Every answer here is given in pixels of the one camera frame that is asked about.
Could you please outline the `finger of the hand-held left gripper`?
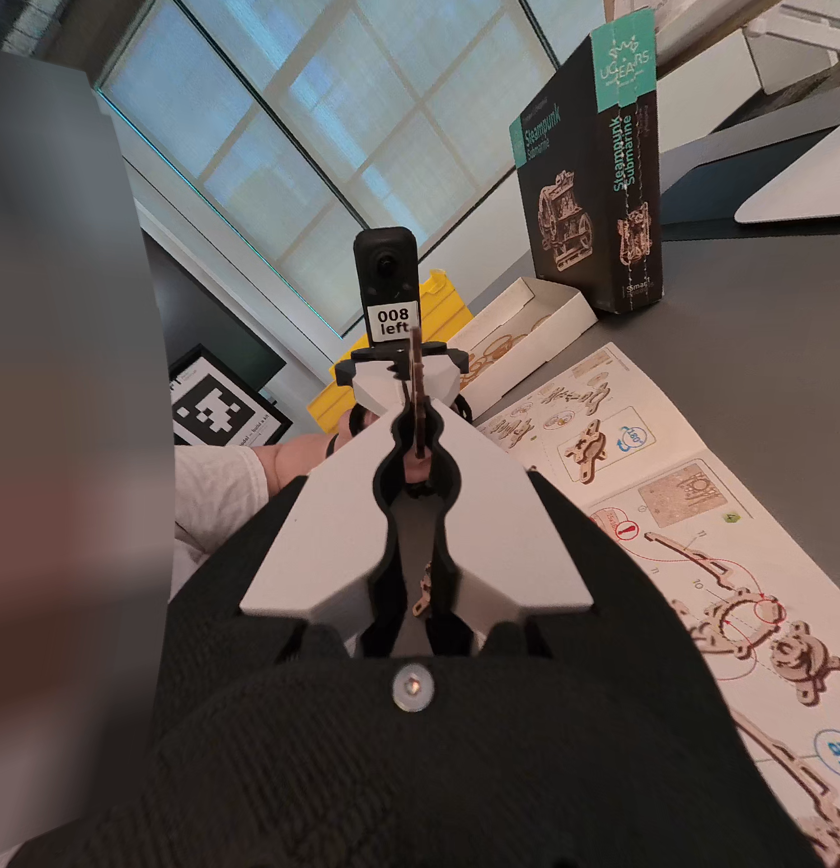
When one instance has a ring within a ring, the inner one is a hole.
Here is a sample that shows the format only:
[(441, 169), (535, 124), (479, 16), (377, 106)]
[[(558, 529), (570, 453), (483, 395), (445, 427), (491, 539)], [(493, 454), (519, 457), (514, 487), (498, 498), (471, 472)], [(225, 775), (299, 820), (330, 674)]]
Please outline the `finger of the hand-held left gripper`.
[(461, 373), (452, 359), (423, 360), (423, 389), (426, 398), (452, 407), (460, 393)]
[(356, 402), (376, 416), (404, 410), (405, 383), (392, 366), (357, 366), (352, 378)]

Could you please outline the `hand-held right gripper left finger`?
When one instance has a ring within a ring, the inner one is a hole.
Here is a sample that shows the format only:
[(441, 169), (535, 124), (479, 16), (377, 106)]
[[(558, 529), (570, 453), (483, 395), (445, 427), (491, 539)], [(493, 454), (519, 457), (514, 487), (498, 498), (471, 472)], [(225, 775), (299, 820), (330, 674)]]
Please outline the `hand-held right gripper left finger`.
[(359, 636), (390, 656), (407, 608), (392, 503), (404, 487), (408, 409), (396, 406), (298, 480), (299, 493), (240, 606)]

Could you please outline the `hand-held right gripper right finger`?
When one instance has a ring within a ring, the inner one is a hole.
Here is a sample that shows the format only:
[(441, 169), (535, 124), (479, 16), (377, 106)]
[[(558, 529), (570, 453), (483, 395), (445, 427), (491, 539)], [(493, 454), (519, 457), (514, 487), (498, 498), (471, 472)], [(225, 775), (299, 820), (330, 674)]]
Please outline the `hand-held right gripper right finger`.
[(534, 476), (440, 399), (426, 403), (428, 482), (441, 499), (426, 634), (437, 656), (538, 615), (588, 612), (592, 595)]

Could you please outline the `round wooden gear part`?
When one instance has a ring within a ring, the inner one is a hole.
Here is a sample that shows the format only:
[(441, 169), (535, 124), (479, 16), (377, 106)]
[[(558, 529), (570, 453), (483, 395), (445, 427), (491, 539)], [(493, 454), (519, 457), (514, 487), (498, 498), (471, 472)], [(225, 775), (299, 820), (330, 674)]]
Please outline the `round wooden gear part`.
[(414, 455), (418, 460), (423, 460), (426, 456), (426, 396), (423, 379), (422, 331), (419, 326), (413, 326), (410, 329), (408, 341), (408, 374), (414, 419)]

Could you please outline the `person's left forearm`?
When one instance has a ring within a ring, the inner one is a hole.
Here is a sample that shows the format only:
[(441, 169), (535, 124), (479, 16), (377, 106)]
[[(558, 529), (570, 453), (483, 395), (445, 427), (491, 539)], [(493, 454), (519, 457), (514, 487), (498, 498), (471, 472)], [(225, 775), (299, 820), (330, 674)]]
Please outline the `person's left forearm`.
[(170, 596), (293, 479), (321, 464), (333, 442), (317, 434), (258, 447), (176, 446)]

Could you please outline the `black model kit box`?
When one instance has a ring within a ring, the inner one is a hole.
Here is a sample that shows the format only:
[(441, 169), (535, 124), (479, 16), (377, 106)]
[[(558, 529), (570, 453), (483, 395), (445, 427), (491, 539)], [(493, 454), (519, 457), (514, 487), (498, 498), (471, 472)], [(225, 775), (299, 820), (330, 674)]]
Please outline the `black model kit box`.
[(655, 11), (594, 29), (509, 128), (535, 273), (622, 314), (664, 296)]

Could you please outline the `person's left hand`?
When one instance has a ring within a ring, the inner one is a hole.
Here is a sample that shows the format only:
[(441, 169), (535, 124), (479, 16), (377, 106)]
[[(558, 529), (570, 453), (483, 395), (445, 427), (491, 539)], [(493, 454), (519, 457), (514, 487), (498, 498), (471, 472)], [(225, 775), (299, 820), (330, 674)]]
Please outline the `person's left hand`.
[(372, 411), (357, 404), (347, 410), (338, 420), (337, 432), (330, 440), (327, 461), (335, 457), (338, 467), (360, 467), (371, 464), (374, 435), (365, 431), (377, 421)]

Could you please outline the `laser-cut wooden sheet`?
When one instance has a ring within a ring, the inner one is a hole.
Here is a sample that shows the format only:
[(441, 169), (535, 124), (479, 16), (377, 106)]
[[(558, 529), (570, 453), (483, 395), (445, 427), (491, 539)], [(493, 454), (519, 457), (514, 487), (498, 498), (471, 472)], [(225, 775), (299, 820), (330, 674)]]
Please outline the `laser-cut wooden sheet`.
[(499, 359), (509, 353), (515, 345), (521, 342), (523, 338), (525, 338), (528, 334), (541, 326), (545, 320), (550, 319), (551, 316), (551, 314), (547, 314), (537, 320), (526, 333), (518, 335), (512, 335), (508, 333), (496, 338), (495, 340), (492, 340), (485, 348), (480, 348), (477, 351), (471, 351), (469, 353), (469, 371), (468, 373), (461, 376), (460, 388), (464, 389), (468, 385), (470, 385), (474, 380), (479, 377), (479, 375), (485, 369), (489, 368), (493, 363), (497, 362)]

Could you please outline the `yellow plastic bin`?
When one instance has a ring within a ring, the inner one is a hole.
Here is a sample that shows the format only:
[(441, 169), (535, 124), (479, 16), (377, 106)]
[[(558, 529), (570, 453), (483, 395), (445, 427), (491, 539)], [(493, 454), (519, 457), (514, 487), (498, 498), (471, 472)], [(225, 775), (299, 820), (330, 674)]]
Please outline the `yellow plastic bin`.
[[(446, 343), (473, 318), (444, 271), (431, 270), (428, 280), (420, 285), (419, 290), (422, 340), (425, 343)], [(307, 410), (324, 433), (333, 435), (338, 432), (339, 419), (353, 408), (356, 400), (350, 386), (336, 383), (334, 365), (328, 372), (330, 384), (308, 404)]]

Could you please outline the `window with blinds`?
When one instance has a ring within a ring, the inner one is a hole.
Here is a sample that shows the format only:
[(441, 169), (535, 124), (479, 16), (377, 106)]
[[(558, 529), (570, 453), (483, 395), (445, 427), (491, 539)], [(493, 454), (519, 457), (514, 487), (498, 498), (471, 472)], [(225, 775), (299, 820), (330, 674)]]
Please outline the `window with blinds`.
[(514, 168), (508, 126), (600, 2), (150, 2), (98, 88), (325, 327), (359, 320), (352, 245), (422, 258)]

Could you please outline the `framed black-white marker board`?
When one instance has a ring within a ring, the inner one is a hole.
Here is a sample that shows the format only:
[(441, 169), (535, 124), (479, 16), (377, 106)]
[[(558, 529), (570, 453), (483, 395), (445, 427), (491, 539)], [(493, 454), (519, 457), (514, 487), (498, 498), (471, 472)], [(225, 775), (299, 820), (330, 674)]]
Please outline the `framed black-white marker board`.
[(293, 422), (202, 344), (169, 369), (174, 444), (264, 446)]

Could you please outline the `dark monitor screen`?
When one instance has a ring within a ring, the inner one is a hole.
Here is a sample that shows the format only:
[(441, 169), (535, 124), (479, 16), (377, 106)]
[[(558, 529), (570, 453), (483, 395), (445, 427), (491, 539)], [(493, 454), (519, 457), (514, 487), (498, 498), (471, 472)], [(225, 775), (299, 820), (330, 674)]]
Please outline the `dark monitor screen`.
[(194, 276), (167, 254), (149, 234), (142, 234), (164, 332), (171, 371), (202, 345), (274, 406), (267, 387), (285, 361), (238, 319)]

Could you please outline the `printed instruction booklet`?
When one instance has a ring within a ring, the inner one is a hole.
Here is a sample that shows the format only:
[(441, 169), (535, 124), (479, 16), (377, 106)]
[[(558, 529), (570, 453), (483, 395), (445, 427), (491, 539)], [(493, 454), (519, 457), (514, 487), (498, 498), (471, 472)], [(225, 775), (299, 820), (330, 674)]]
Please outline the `printed instruction booklet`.
[(840, 866), (840, 590), (612, 343), (479, 432), (652, 579), (766, 782)]

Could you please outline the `grey desk divider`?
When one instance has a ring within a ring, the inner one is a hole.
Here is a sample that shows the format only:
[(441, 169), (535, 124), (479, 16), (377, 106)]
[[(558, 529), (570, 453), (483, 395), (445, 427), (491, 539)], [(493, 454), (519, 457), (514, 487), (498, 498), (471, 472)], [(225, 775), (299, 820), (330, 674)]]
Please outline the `grey desk divider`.
[(840, 216), (741, 224), (736, 211), (840, 125), (840, 114), (801, 118), (780, 109), (661, 156), (664, 241), (840, 234)]

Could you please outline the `white monitor stand base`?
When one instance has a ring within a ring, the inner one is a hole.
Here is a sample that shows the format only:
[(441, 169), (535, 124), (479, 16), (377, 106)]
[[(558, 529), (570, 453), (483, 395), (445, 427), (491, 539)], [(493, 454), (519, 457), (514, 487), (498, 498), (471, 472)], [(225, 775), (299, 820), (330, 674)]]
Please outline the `white monitor stand base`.
[(840, 125), (744, 201), (741, 225), (840, 218)]

